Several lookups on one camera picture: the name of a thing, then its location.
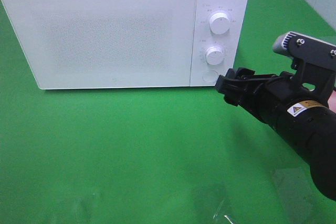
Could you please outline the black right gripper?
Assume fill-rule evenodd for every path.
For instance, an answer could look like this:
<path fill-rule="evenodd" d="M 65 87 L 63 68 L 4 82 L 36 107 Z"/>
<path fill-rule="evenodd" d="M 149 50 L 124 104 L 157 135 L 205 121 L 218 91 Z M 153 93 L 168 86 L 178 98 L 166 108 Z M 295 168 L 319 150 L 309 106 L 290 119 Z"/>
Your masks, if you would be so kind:
<path fill-rule="evenodd" d="M 226 103 L 242 106 L 276 132 L 314 132 L 331 121 L 327 100 L 331 72 L 255 74 L 248 68 L 230 68 L 215 89 Z"/>

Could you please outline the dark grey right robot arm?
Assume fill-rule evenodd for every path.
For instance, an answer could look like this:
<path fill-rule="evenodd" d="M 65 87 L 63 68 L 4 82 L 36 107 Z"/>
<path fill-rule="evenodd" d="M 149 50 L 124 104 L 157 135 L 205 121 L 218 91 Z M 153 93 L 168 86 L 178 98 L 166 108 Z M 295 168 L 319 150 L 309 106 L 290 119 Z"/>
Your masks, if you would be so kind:
<path fill-rule="evenodd" d="M 269 125 L 310 167 L 318 191 L 335 200 L 335 113 L 308 89 L 290 89 L 294 75 L 256 74 L 229 69 L 215 89 L 226 103 L 240 106 Z"/>

